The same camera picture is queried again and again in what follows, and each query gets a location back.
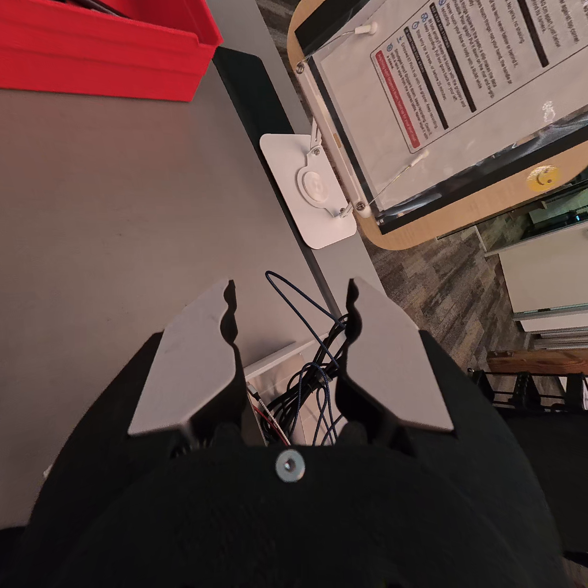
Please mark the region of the large red plastic bin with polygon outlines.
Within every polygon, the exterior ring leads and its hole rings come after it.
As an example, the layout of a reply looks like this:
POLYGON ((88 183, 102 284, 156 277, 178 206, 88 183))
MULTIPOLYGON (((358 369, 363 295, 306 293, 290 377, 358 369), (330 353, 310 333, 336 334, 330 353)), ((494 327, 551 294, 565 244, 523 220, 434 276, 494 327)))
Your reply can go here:
POLYGON ((206 1, 1 1, 1 89, 190 102, 223 42, 206 1))

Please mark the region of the printed instruction sheet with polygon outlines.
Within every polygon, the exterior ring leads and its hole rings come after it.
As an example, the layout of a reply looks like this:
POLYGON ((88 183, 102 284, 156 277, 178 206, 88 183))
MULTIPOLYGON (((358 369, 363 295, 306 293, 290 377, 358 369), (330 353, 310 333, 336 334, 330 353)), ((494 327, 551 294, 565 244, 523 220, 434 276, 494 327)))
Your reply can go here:
POLYGON ((345 25, 316 63, 375 217, 587 126, 587 1, 368 1, 345 25))

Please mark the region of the wooden sign board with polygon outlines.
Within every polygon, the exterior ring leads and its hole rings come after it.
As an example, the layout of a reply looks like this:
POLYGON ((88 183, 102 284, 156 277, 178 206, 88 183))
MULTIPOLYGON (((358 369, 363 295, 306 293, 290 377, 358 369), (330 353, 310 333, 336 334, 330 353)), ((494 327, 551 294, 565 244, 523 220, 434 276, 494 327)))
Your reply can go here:
MULTIPOLYGON (((303 58, 303 49, 296 37, 296 30, 320 10, 324 1, 299 1, 290 20, 288 30, 288 57, 292 70, 305 95, 318 128, 322 132, 323 143, 331 157, 336 171, 342 180, 346 196, 356 199, 363 196, 359 181, 351 163, 347 163, 341 134, 327 106, 319 97, 318 83, 311 74, 310 66, 299 70, 298 63, 303 58)), ((425 241, 469 228, 491 217, 511 212, 531 204, 540 198, 527 185, 528 177, 541 166, 555 168, 556 177, 553 188, 558 189, 587 167, 587 127, 546 145, 544 150, 530 153, 512 164, 474 181, 480 189, 466 195, 465 188, 459 188, 449 202, 440 206, 439 201, 421 207, 392 222, 380 226, 373 217, 363 217, 362 212, 353 210, 355 217, 369 240, 376 246, 390 251, 399 251, 420 245, 425 241)))

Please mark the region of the yellow smiley sticker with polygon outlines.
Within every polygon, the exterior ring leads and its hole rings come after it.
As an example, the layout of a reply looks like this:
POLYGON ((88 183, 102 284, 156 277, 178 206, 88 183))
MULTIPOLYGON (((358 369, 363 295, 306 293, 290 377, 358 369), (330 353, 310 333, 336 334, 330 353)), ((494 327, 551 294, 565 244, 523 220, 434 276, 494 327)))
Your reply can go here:
POLYGON ((526 179, 527 187, 533 192, 546 192, 554 189, 559 182, 560 169, 554 165, 534 168, 526 179))

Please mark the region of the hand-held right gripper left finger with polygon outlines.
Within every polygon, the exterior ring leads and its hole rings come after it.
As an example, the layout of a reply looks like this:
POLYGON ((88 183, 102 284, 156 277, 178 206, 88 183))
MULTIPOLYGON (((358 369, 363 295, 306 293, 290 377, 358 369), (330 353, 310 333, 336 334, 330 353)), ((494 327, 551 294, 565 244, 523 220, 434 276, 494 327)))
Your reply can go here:
POLYGON ((241 432, 247 389, 236 310, 235 283, 223 279, 168 323, 128 435, 180 430, 213 436, 222 424, 241 432))

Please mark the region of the white stand base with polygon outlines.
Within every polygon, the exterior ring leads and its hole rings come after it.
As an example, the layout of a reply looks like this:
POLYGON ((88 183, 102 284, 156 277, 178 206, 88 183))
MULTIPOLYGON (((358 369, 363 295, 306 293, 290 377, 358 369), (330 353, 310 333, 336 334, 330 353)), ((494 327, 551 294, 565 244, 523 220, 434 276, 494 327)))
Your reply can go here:
POLYGON ((357 233, 316 121, 310 135, 264 134, 260 147, 307 246, 322 249, 357 233))

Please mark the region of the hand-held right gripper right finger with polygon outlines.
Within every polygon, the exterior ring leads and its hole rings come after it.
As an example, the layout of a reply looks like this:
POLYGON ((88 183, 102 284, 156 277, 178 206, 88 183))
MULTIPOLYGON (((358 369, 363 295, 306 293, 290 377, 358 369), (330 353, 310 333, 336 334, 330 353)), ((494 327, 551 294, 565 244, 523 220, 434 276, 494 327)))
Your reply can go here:
POLYGON ((415 322, 361 277, 349 280, 336 406, 368 432, 387 423, 452 432, 454 425, 415 322))

